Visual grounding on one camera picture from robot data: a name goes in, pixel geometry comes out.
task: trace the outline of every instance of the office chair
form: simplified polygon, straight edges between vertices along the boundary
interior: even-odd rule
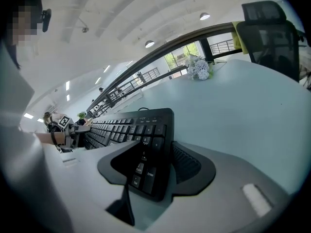
[[[299,38],[282,8],[273,1],[246,3],[242,8],[245,21],[237,25],[237,32],[251,61],[299,81]]]

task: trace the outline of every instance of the black wristband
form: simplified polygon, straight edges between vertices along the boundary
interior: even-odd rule
[[[55,136],[54,136],[54,132],[51,132],[51,138],[52,138],[54,145],[58,146],[57,141],[56,141]]]

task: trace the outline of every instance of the keyboard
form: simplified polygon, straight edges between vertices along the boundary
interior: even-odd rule
[[[92,121],[91,130],[84,137],[85,148],[141,142],[136,147],[138,158],[126,174],[130,190],[152,200],[161,200],[169,177],[173,122],[171,109],[105,115]]]

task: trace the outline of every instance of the light blue tabletop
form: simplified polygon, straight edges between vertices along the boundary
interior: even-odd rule
[[[151,87],[121,112],[171,108],[176,141],[241,157],[297,191],[311,163],[311,93],[260,65],[221,65],[210,80],[184,75]]]

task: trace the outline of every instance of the white ceiling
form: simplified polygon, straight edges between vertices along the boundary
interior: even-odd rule
[[[32,46],[17,50],[21,74],[35,90],[28,109],[46,96],[58,105],[66,102],[58,88],[68,80],[76,84],[78,94],[87,92],[107,65],[113,69],[139,60],[168,38],[213,25],[242,1],[42,0],[44,9],[52,9],[49,30],[40,33]],[[202,12],[211,17],[200,21]],[[82,33],[79,18],[88,25],[87,33]],[[149,39],[155,45],[146,49]]]

